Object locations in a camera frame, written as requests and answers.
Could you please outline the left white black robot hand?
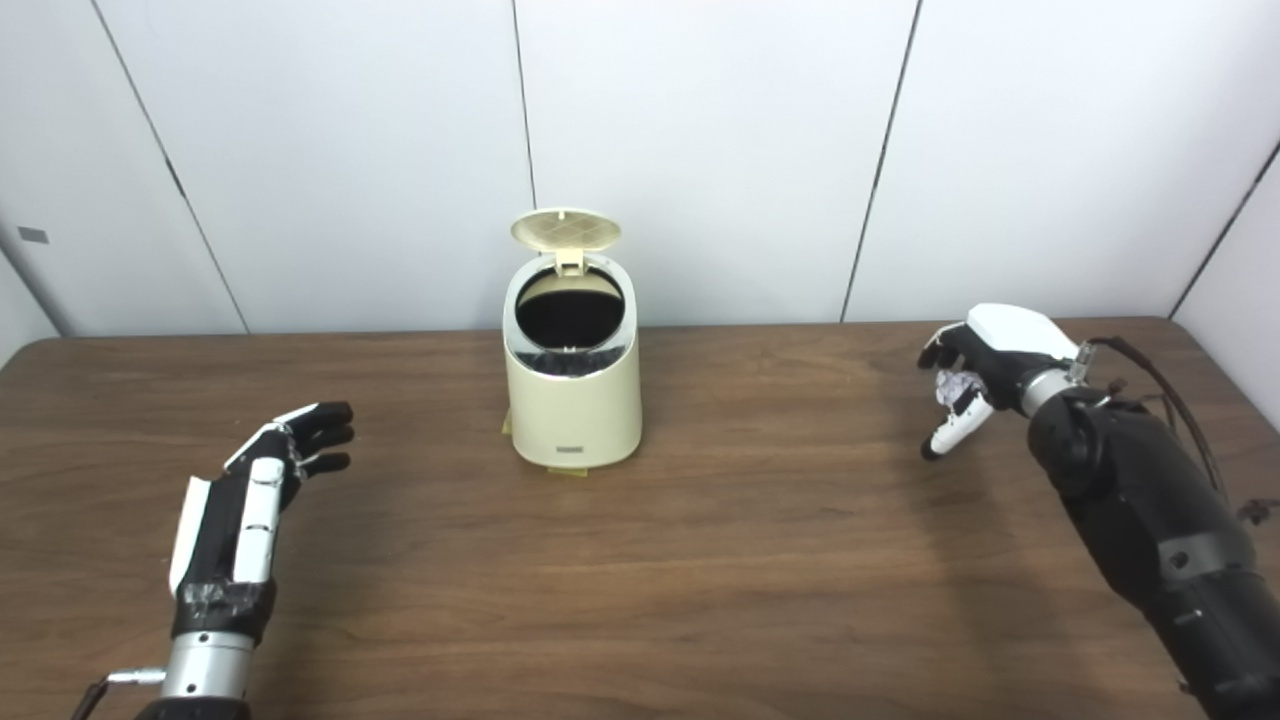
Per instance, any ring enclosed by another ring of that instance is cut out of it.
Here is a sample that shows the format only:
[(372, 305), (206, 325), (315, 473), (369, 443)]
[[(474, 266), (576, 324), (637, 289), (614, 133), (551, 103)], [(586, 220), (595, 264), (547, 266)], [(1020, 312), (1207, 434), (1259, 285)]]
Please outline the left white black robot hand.
[(191, 477), (168, 585), (170, 637), (229, 633), (260, 644), (276, 602), (279, 523), (305, 483), (342, 471), (355, 438), (343, 401), (310, 404), (262, 424), (212, 480)]

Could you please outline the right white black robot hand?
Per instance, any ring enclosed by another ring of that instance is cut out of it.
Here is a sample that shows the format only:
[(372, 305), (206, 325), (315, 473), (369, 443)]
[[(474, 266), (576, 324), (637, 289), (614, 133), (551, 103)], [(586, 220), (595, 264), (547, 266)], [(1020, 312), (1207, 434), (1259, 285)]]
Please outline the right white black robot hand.
[(934, 373), (934, 396), (948, 414), (923, 441), (923, 459), (950, 454), (995, 413), (1032, 418), (1053, 396), (1083, 386), (1073, 375), (1079, 352), (1048, 316), (1009, 304), (978, 304), (938, 328), (916, 366)]

